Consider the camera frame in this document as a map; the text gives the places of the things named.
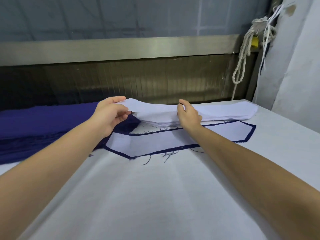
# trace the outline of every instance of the stack of fabric pieces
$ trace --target stack of fabric pieces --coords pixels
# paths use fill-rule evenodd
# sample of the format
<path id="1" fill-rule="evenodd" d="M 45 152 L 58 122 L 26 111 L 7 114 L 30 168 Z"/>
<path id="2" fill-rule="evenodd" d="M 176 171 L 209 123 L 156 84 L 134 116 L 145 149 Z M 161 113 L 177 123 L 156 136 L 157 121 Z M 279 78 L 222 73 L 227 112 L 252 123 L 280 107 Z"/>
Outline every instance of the stack of fabric pieces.
<path id="1" fill-rule="evenodd" d="M 88 120 L 96 103 L 38 106 L 0 112 L 0 165 L 22 161 L 50 145 Z M 118 124 L 114 132 L 130 133 L 140 121 L 133 115 Z M 107 138 L 97 148 L 102 148 Z"/>
<path id="2" fill-rule="evenodd" d="M 176 105 L 148 104 L 135 99 L 126 99 L 119 102 L 136 112 L 136 117 L 146 124 L 157 128 L 179 125 Z M 202 121 L 226 121 L 226 120 L 247 120 L 252 118 L 258 110 L 258 106 L 242 101 L 234 104 L 212 105 L 198 104 L 193 105 L 202 116 Z"/>

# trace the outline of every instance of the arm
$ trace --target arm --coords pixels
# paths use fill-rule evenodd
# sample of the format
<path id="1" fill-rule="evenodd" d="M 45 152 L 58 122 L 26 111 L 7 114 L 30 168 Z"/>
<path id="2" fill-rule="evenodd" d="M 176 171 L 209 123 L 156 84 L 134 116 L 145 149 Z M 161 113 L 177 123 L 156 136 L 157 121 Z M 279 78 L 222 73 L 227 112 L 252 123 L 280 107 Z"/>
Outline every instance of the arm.
<path id="1" fill-rule="evenodd" d="M 261 155 L 202 127 L 188 101 L 180 100 L 182 127 L 218 165 L 242 196 L 284 239 L 320 239 L 320 192 Z"/>
<path id="2" fill-rule="evenodd" d="M 95 146 L 130 112 L 123 96 L 98 103 L 93 116 L 0 176 L 0 238 L 16 239 L 40 214 Z"/>

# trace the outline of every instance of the cutting table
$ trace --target cutting table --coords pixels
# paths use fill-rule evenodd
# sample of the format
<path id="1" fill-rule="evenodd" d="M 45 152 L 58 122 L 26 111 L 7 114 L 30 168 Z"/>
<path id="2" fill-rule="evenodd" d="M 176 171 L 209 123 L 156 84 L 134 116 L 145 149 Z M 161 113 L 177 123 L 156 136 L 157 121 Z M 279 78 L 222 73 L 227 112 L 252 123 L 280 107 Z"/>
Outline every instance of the cutting table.
<path id="1" fill-rule="evenodd" d="M 242 146 L 320 190 L 320 134 L 262 107 L 246 122 L 257 128 Z M 141 124 L 133 133 L 156 130 Z M 193 150 L 131 161 L 93 152 L 20 239 L 280 239 L 203 150 Z"/>

